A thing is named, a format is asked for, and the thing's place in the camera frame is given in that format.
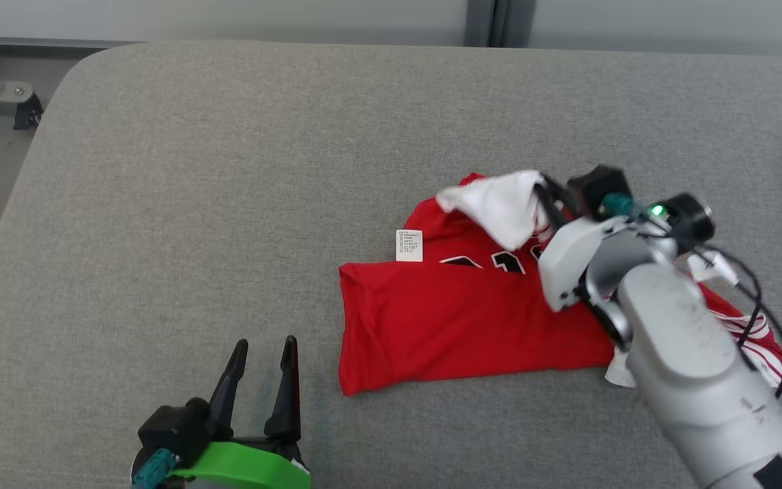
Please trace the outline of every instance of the green plastic part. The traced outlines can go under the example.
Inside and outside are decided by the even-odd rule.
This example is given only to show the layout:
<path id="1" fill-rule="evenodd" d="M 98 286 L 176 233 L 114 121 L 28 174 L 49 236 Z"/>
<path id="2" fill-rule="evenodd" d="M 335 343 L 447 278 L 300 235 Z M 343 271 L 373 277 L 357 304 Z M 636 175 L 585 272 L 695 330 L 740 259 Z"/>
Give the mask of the green plastic part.
<path id="1" fill-rule="evenodd" d="M 213 442 L 191 468 L 171 476 L 197 477 L 233 489 L 310 489 L 310 474 L 276 453 Z"/>

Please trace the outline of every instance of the white robotic arm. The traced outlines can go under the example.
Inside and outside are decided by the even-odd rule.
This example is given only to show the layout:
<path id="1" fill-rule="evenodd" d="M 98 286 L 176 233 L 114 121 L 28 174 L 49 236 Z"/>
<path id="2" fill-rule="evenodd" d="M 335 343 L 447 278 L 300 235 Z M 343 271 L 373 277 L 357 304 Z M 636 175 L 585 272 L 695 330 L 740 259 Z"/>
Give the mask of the white robotic arm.
<path id="1" fill-rule="evenodd" d="M 667 235 L 669 223 L 691 239 L 697 232 L 710 238 L 713 226 L 709 232 L 702 223 L 677 219 L 655 225 L 631 219 L 634 209 L 606 216 L 608 193 L 628 195 L 625 181 L 617 185 L 617 170 L 609 171 L 615 181 L 606 183 L 607 170 L 578 188 L 589 216 L 559 227 L 540 258 L 549 306 L 586 301 L 615 344 L 629 352 L 627 366 L 649 408 L 700 486 L 782 489 L 779 400 L 708 313 L 698 286 L 671 263 L 684 247 Z M 690 207 L 687 196 L 678 213 Z M 688 214 L 682 220 L 688 218 L 696 219 Z"/>

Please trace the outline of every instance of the white wall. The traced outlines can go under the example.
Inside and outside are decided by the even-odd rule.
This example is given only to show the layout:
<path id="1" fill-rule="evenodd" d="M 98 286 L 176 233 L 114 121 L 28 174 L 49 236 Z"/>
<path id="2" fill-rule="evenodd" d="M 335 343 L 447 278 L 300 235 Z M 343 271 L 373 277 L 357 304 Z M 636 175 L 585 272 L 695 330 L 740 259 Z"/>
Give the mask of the white wall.
<path id="1" fill-rule="evenodd" d="M 0 37 L 462 44 L 466 0 L 0 0 Z"/>
<path id="2" fill-rule="evenodd" d="M 530 47 L 782 54 L 782 0 L 537 0 Z"/>

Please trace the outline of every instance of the gray fabric surface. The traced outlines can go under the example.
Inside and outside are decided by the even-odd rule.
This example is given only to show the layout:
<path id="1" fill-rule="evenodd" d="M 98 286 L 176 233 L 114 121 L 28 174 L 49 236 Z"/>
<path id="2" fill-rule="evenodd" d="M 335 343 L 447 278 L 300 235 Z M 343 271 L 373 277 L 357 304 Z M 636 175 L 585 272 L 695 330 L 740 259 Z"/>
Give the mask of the gray fabric surface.
<path id="1" fill-rule="evenodd" d="M 691 486 L 599 369 L 345 399 L 336 268 L 470 171 L 694 191 L 782 319 L 782 58 L 192 41 L 67 75 L 0 226 L 0 486 L 124 486 L 137 427 L 250 342 L 260 433 L 300 340 L 315 487 Z"/>

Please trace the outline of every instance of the dark red cloth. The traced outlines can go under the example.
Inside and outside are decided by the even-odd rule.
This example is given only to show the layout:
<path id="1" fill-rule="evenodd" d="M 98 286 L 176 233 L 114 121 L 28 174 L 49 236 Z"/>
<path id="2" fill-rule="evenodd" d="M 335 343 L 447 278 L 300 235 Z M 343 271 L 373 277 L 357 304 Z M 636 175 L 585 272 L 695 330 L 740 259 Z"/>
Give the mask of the dark red cloth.
<path id="1" fill-rule="evenodd" d="M 507 253 L 465 214 L 444 213 L 434 198 L 415 208 L 404 229 L 423 231 L 423 262 L 339 267 L 346 316 L 339 385 L 345 395 L 404 381 L 611 361 L 614 347 L 584 304 L 562 312 L 547 306 L 537 266 L 543 244 L 536 238 Z M 741 316 L 703 290 L 710 309 Z"/>

